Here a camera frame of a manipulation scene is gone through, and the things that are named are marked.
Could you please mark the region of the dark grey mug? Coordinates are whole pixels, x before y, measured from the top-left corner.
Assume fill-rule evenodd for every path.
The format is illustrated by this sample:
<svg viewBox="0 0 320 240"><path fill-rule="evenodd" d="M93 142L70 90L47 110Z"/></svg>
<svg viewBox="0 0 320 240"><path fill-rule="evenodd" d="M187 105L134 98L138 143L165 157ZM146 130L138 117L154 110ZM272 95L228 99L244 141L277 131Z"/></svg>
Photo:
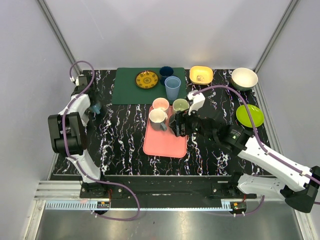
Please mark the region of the dark grey mug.
<svg viewBox="0 0 320 240"><path fill-rule="evenodd" d="M172 114L169 118L168 126L171 130L171 132L176 135L177 130L177 121L176 121L176 114Z"/></svg>

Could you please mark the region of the sage green mug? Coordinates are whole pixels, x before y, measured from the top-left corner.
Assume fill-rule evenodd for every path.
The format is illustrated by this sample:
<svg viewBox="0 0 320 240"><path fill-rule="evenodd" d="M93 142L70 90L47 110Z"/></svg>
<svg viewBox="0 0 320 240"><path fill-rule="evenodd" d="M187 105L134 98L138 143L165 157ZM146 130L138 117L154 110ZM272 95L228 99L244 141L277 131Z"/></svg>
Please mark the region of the sage green mug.
<svg viewBox="0 0 320 240"><path fill-rule="evenodd" d="M172 104L172 109L174 113L178 111L185 111L189 109L189 107L190 107L189 102L182 98L176 99Z"/></svg>

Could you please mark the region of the light blue glazed mug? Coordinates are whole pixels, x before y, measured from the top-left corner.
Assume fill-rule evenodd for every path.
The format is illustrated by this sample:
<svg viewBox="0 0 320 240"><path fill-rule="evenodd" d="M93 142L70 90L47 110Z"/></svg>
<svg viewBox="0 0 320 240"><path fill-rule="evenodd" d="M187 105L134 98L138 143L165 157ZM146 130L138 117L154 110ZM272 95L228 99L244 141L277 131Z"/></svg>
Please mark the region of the light blue glazed mug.
<svg viewBox="0 0 320 240"><path fill-rule="evenodd" d="M96 113L97 115L99 115L101 113L101 109L102 109L102 105L99 101L97 101L94 105L92 105L90 107L90 110L93 112L93 113Z"/></svg>

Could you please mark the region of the white grey mug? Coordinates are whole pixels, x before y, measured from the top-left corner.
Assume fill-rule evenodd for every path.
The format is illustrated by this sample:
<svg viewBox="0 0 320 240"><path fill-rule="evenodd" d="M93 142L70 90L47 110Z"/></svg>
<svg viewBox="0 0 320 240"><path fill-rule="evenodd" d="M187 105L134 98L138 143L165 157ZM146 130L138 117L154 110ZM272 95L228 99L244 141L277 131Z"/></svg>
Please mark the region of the white grey mug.
<svg viewBox="0 0 320 240"><path fill-rule="evenodd" d="M152 109L148 115L150 125L155 131L166 131L166 120L168 119L167 113L162 109Z"/></svg>

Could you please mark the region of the pink and white mug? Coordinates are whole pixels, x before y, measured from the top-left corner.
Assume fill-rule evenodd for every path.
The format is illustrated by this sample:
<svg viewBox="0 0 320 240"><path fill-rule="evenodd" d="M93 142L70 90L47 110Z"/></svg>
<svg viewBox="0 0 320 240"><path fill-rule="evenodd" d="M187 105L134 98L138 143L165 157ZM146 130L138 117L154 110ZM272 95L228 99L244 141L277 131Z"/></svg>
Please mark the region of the pink and white mug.
<svg viewBox="0 0 320 240"><path fill-rule="evenodd" d="M152 103L154 109L161 109L163 111L167 111L169 106L168 100L162 97L156 98Z"/></svg>

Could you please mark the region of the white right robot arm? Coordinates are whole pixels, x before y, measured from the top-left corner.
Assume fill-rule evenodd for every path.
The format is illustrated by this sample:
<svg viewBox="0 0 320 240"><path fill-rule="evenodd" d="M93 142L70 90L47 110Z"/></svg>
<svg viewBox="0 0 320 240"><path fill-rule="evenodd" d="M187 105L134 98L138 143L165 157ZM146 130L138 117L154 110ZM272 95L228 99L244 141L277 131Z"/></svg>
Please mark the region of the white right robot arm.
<svg viewBox="0 0 320 240"><path fill-rule="evenodd" d="M230 197L236 199L243 194L267 195L280 198L303 213L310 213L316 204L320 188L319 166L308 167L296 163L260 142L252 131L212 118L200 118L195 110L191 113L178 111L169 118L169 127L177 137L197 133L221 150L250 161L275 177L272 180L237 173L236 181L227 185Z"/></svg>

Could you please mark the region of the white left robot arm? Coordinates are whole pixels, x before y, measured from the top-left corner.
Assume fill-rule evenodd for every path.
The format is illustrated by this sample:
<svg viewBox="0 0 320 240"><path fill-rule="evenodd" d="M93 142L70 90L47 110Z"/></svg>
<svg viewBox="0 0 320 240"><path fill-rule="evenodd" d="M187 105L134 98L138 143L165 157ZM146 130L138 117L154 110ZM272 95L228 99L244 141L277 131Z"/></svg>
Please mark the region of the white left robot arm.
<svg viewBox="0 0 320 240"><path fill-rule="evenodd" d="M82 177L81 198L103 198L108 186L102 182L101 170L88 152L86 111L100 114L102 105L95 97L96 84L86 75L71 80L75 88L67 106L48 117L48 128L53 151L70 161Z"/></svg>

